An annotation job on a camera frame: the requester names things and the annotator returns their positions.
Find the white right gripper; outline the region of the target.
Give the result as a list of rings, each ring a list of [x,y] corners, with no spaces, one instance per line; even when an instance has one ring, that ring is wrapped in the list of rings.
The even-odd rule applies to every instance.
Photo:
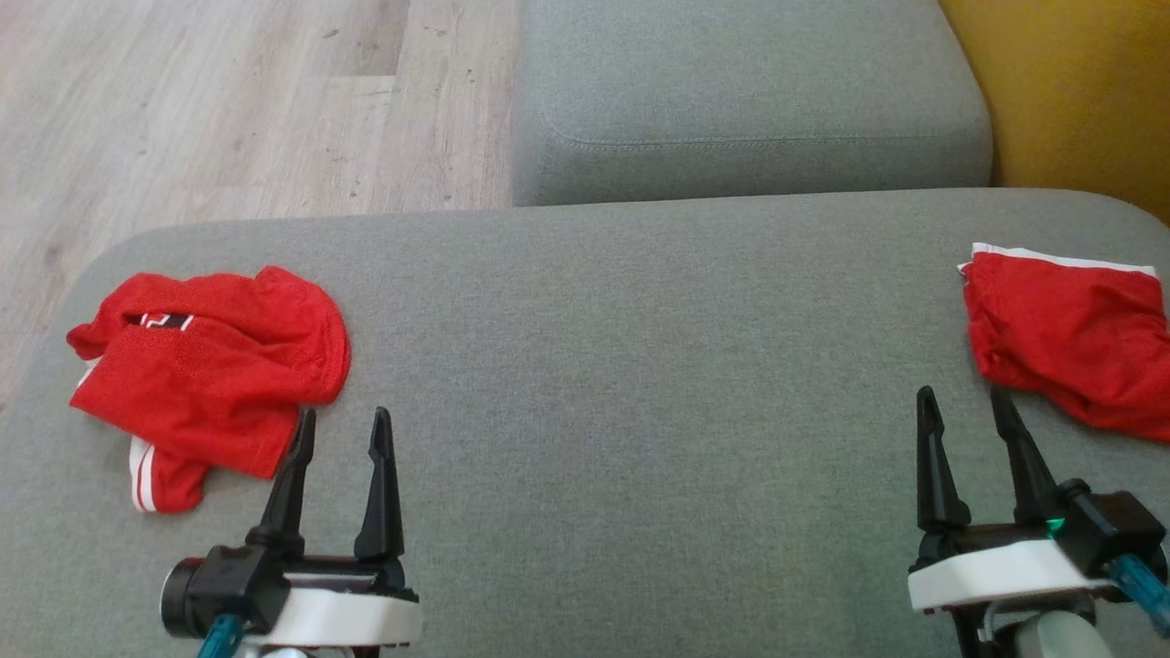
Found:
[[[1016,492],[1016,525],[970,525],[941,444],[945,424],[932,388],[916,396],[918,429],[918,558],[908,575],[913,610],[932,614],[994,602],[1071,594],[1103,595],[1116,587],[1094,578],[1052,537],[1064,505],[1048,462],[1028,433],[1007,388],[990,386],[994,427],[1005,443]]]

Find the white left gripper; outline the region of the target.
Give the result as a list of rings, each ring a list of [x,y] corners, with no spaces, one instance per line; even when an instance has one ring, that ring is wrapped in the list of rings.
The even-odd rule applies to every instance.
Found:
[[[275,473],[259,525],[247,544],[300,558],[304,485],[316,445],[316,411],[302,409],[285,455]],[[404,525],[388,409],[376,407],[369,458],[367,507],[356,534],[356,558],[393,558],[388,563],[350,563],[346,558],[310,558],[287,570],[289,597],[271,631],[247,633],[248,647],[405,647],[424,635],[424,608],[407,587]]]

